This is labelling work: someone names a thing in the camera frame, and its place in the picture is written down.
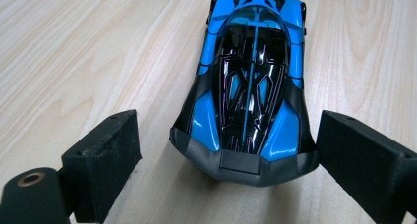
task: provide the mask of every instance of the model sports car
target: model sports car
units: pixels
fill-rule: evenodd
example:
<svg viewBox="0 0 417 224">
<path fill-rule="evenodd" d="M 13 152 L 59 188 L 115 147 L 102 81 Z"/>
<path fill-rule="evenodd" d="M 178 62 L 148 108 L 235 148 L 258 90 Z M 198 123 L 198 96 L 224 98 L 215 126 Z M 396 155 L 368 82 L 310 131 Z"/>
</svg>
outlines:
<svg viewBox="0 0 417 224">
<path fill-rule="evenodd" d="M 252 186 L 313 171 L 303 92 L 306 5 L 211 0 L 196 78 L 170 140 L 216 179 Z"/>
</svg>

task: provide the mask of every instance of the wooden table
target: wooden table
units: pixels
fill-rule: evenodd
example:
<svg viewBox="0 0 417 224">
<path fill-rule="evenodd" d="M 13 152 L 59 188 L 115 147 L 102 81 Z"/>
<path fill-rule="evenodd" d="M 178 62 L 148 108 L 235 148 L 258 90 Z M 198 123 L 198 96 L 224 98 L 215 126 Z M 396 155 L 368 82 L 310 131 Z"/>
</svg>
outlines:
<svg viewBox="0 0 417 224">
<path fill-rule="evenodd" d="M 327 109 L 416 151 L 416 0 L 303 1 L 313 137 Z M 373 223 L 323 167 L 252 188 L 212 179 L 170 144 L 209 2 L 0 0 L 0 187 L 60 168 L 94 126 L 134 108 L 144 159 L 106 223 Z"/>
</svg>

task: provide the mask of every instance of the blue toy car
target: blue toy car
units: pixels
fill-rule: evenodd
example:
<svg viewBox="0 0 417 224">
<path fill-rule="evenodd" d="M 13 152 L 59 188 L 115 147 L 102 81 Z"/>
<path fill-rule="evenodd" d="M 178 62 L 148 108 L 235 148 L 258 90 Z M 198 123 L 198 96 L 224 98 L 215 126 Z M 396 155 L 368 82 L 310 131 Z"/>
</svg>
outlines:
<svg viewBox="0 0 417 224">
<path fill-rule="evenodd" d="M 313 171 L 303 91 L 306 5 L 211 0 L 194 84 L 173 145 L 211 176 L 257 187 Z"/>
</svg>

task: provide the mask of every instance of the metal screw hole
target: metal screw hole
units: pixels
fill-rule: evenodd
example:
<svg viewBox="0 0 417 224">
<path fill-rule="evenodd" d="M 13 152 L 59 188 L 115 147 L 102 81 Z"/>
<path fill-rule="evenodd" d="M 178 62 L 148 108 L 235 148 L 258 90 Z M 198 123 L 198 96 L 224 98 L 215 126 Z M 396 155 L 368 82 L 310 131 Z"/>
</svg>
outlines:
<svg viewBox="0 0 417 224">
<path fill-rule="evenodd" d="M 27 174 L 24 177 L 22 177 L 21 179 L 19 179 L 18 186 L 19 187 L 31 186 L 33 184 L 36 184 L 36 183 L 42 181 L 42 179 L 44 177 L 45 177 L 45 174 L 42 173 L 42 172 L 34 172 L 34 173 Z"/>
</svg>

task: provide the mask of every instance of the car rear bumper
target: car rear bumper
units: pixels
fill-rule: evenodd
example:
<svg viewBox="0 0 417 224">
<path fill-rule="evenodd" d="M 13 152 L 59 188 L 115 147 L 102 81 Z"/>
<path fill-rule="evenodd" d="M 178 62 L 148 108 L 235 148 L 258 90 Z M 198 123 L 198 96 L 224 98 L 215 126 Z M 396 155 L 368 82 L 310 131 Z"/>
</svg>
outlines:
<svg viewBox="0 0 417 224">
<path fill-rule="evenodd" d="M 316 151 L 301 153 L 277 161 L 259 155 L 221 149 L 213 152 L 177 128 L 169 138 L 177 150 L 212 177 L 255 187 L 272 186 L 301 177 L 319 165 Z"/>
</svg>

